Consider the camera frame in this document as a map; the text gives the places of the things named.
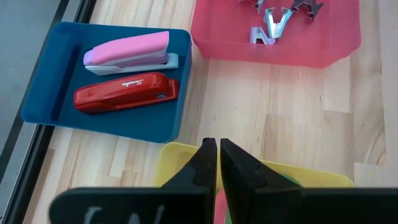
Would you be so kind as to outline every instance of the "green object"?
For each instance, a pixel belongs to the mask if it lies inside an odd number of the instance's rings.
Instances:
[[[282,174],[282,176],[284,176],[285,178],[289,179],[290,181],[292,181],[292,182],[294,182],[294,183],[299,184],[300,186],[302,186],[302,185],[300,184],[300,182],[297,181],[296,179],[294,179],[293,177],[291,177],[291,176],[289,176],[289,175],[284,175],[284,174]]]
[[[231,215],[229,214],[229,209],[226,210],[225,224],[232,224]]]

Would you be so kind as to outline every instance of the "light wood countertop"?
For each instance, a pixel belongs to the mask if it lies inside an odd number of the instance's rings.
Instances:
[[[91,22],[190,30],[195,0],[97,0]],[[398,186],[398,1],[362,0],[362,46],[326,69],[203,59],[180,136],[230,138],[257,158]],[[56,128],[25,223],[81,186],[151,186],[161,144]]]

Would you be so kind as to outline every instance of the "red object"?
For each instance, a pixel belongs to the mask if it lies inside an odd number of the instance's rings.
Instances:
[[[279,22],[281,7],[290,9],[293,0],[266,0],[260,14],[254,2],[196,1],[191,35],[204,57],[322,68],[361,45],[359,0],[318,0],[325,4],[314,22],[301,7],[274,45],[251,44],[251,27],[261,26],[267,33],[265,10],[274,7],[274,22]]]
[[[160,72],[143,73],[85,86],[73,103],[83,113],[102,113],[151,105],[178,98],[178,81]]]
[[[226,211],[228,210],[228,203],[226,201],[225,191],[222,189],[218,192],[214,204],[214,224],[226,223]]]

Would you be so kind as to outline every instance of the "pink stapler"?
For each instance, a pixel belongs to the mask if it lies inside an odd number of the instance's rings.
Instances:
[[[178,68],[178,55],[168,54],[169,32],[112,40],[89,50],[83,59],[97,75]]]

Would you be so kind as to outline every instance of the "swingline logo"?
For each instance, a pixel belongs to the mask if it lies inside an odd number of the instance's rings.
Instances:
[[[127,83],[122,83],[122,86],[129,87],[129,85],[134,85],[134,84],[141,85],[142,81],[144,80],[129,81]]]

